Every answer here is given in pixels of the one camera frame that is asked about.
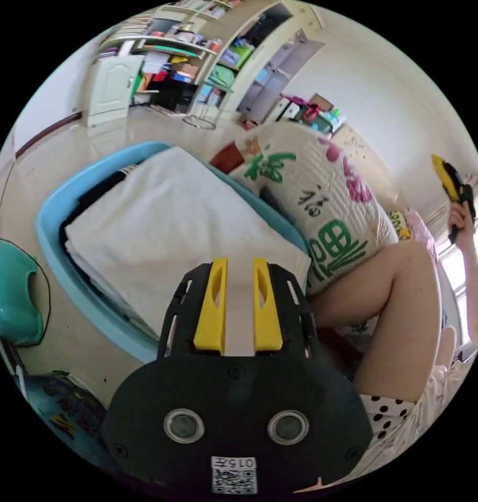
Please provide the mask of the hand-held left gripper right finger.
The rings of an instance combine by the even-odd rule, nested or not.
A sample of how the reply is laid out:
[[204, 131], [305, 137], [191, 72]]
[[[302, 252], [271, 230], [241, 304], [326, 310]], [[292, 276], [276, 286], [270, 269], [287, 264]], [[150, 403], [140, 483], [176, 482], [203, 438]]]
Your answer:
[[269, 264], [253, 259], [253, 339], [255, 351], [279, 351], [283, 345]]

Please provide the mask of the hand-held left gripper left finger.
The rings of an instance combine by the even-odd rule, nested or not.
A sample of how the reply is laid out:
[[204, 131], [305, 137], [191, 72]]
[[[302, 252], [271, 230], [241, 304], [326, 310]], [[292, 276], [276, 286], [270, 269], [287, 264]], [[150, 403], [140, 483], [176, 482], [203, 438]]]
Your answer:
[[227, 273], [228, 258], [214, 259], [194, 334], [194, 346], [197, 350], [225, 350]]

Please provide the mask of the person's right hand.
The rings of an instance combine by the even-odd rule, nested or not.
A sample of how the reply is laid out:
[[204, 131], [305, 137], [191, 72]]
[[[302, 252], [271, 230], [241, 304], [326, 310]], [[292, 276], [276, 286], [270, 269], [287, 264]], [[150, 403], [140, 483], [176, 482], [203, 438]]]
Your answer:
[[471, 222], [471, 214], [468, 203], [452, 202], [448, 215], [449, 235], [452, 239], [456, 238], [459, 231], [465, 230]]

